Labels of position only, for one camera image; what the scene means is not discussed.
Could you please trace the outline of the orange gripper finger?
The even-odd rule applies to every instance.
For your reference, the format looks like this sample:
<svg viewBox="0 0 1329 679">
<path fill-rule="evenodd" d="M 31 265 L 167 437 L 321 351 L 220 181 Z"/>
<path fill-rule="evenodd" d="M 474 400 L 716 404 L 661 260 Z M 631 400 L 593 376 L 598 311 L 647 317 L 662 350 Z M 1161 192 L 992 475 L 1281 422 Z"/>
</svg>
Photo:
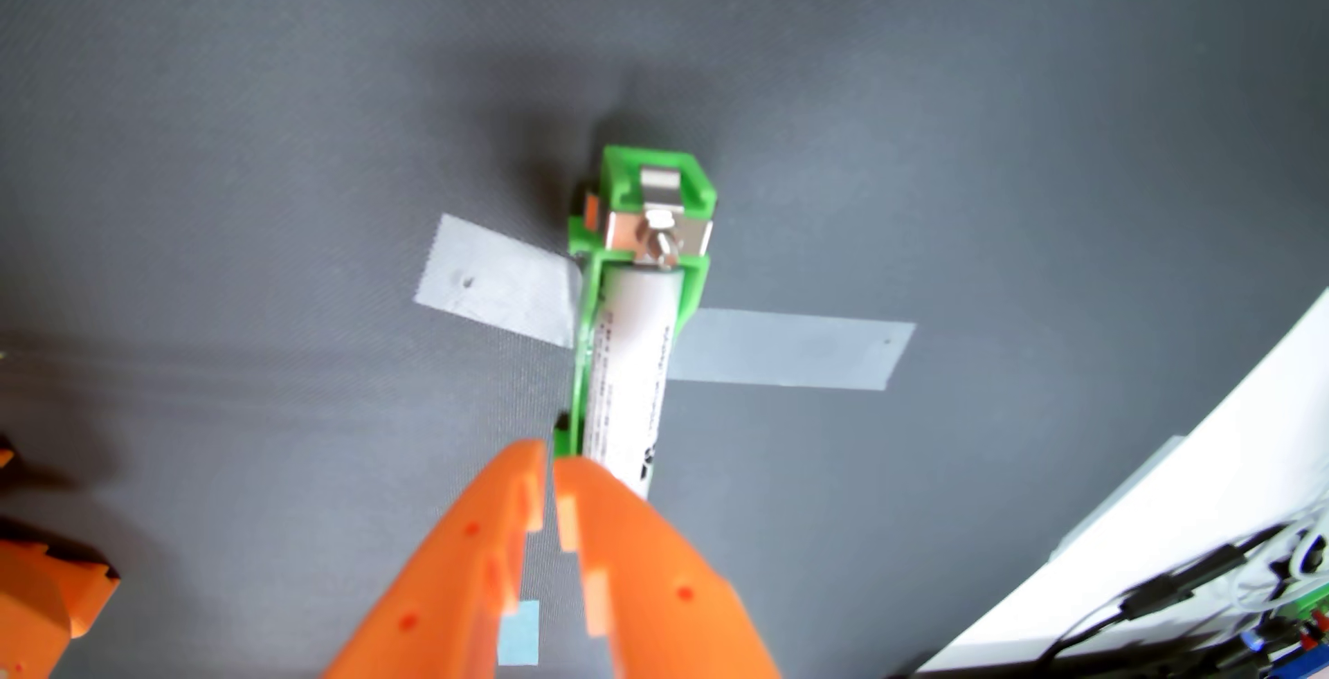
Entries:
<svg viewBox="0 0 1329 679">
<path fill-rule="evenodd" d="M 494 678 L 518 607 L 528 534 L 544 525 L 546 442 L 500 450 L 424 535 L 326 678 Z"/>
<path fill-rule="evenodd" d="M 617 678 L 780 678 L 734 585 L 647 500 L 574 454 L 553 464 L 560 545 L 578 559 L 586 631 Z"/>
</svg>

